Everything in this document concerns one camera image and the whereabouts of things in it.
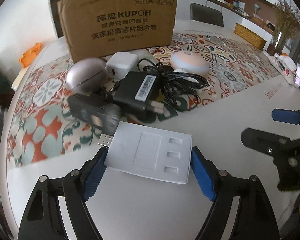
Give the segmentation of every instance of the orange package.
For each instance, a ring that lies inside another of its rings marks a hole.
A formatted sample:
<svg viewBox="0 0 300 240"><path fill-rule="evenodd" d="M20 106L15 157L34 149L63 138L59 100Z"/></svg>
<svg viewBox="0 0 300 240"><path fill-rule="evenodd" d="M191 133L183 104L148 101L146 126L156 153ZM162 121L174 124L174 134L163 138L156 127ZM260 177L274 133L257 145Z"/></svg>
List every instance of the orange package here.
<svg viewBox="0 0 300 240"><path fill-rule="evenodd" d="M37 55L40 53L41 50L42 50L41 43L37 43L31 49L27 50L19 59L22 68L28 67L34 61L34 59L37 57Z"/></svg>

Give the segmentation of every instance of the white plastic tray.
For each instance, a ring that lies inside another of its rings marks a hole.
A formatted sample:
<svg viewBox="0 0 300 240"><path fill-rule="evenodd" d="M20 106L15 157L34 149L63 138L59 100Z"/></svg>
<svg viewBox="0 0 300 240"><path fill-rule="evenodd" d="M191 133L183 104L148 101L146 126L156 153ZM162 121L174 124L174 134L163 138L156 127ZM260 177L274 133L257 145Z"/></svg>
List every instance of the white plastic tray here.
<svg viewBox="0 0 300 240"><path fill-rule="evenodd" d="M189 134L120 122L105 165L150 179L185 184L191 147Z"/></svg>

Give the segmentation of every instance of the white power adapter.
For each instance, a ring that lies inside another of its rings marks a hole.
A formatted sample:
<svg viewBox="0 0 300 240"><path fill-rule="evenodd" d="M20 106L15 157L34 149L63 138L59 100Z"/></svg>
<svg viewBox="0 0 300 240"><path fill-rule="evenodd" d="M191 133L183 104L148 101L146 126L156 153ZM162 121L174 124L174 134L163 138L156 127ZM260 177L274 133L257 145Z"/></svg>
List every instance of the white power adapter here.
<svg viewBox="0 0 300 240"><path fill-rule="evenodd" d="M106 63L109 77L123 79L137 67L139 56L130 52L117 52Z"/></svg>

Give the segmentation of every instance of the wicker basket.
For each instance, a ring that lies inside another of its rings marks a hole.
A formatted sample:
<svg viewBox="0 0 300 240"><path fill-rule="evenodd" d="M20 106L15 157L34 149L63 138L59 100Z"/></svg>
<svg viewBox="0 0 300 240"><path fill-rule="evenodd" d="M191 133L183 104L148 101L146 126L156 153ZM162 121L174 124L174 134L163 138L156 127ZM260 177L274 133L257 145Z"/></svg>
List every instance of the wicker basket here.
<svg viewBox="0 0 300 240"><path fill-rule="evenodd" d="M266 40L239 23L235 25L234 33L251 43L257 49L263 50L266 44Z"/></svg>

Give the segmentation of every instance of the black chair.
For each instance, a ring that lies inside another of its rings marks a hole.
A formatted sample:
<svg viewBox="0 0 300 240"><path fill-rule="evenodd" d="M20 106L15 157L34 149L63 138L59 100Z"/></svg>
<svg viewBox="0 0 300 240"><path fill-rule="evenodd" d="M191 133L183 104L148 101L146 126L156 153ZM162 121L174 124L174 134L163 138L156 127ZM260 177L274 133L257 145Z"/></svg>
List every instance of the black chair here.
<svg viewBox="0 0 300 240"><path fill-rule="evenodd" d="M202 23L209 23L223 27L223 16L218 10L212 9L210 7L191 3L191 20L195 20Z"/></svg>

